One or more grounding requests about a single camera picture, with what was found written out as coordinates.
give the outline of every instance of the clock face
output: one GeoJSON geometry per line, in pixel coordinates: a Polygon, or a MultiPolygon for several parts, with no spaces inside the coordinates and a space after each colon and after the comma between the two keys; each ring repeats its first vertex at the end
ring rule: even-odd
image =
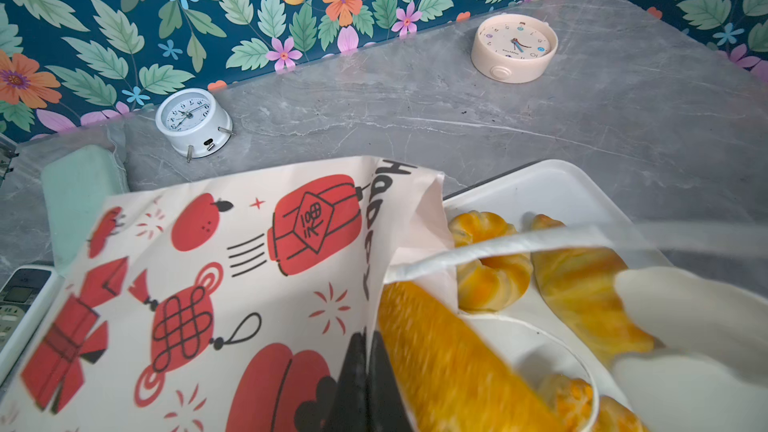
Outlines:
{"type": "Polygon", "coordinates": [[[488,25],[480,37],[495,53],[514,59],[535,59],[552,50],[547,37],[525,22],[488,25]]]}
{"type": "Polygon", "coordinates": [[[183,132],[200,124],[210,112],[210,102],[204,97],[182,98],[168,110],[163,123],[168,130],[183,132]]]}

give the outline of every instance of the white alarm clock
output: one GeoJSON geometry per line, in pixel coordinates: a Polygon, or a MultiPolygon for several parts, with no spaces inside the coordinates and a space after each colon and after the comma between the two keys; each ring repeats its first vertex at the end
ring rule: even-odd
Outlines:
{"type": "Polygon", "coordinates": [[[520,14],[487,19],[475,33],[472,63],[499,82],[523,83],[539,78],[558,49],[549,24],[520,14]]]}
{"type": "Polygon", "coordinates": [[[230,115],[203,89],[184,89],[168,97],[154,122],[187,162],[216,152],[234,135],[230,115]]]}

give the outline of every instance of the alarm clock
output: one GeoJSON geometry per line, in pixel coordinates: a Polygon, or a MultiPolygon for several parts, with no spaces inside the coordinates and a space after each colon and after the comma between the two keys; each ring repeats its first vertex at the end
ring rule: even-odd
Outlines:
{"type": "Polygon", "coordinates": [[[47,265],[23,265],[0,289],[0,381],[22,354],[61,290],[64,278],[47,265]]]}
{"type": "Polygon", "coordinates": [[[499,82],[531,82],[544,73],[557,49],[558,36],[546,22],[500,14],[478,27],[472,63],[480,73],[499,82]]]}
{"type": "Polygon", "coordinates": [[[154,122],[187,162],[216,152],[234,135],[230,115],[203,89],[184,89],[169,96],[160,104],[154,122]]]}

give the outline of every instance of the marble surface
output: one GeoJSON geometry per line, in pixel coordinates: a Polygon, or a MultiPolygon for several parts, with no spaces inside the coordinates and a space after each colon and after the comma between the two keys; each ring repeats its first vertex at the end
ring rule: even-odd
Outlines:
{"type": "MultiPolygon", "coordinates": [[[[484,19],[270,74],[216,95],[238,135],[187,164],[148,112],[24,144],[0,187],[0,278],[51,260],[41,168],[87,143],[124,153],[132,190],[370,154],[446,172],[446,194],[561,158],[633,220],[768,222],[768,88],[626,0],[543,0],[561,45],[540,79],[491,81],[469,59],[484,19]]],[[[766,264],[668,254],[768,295],[766,264]]]]}

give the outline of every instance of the gift bag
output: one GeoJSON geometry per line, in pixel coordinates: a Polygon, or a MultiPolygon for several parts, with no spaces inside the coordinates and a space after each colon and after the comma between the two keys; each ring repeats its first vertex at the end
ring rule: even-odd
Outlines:
{"type": "MultiPolygon", "coordinates": [[[[364,430],[384,274],[452,246],[442,178],[355,157],[109,198],[0,430],[364,430]]],[[[456,309],[453,270],[421,284],[456,309]]]]}

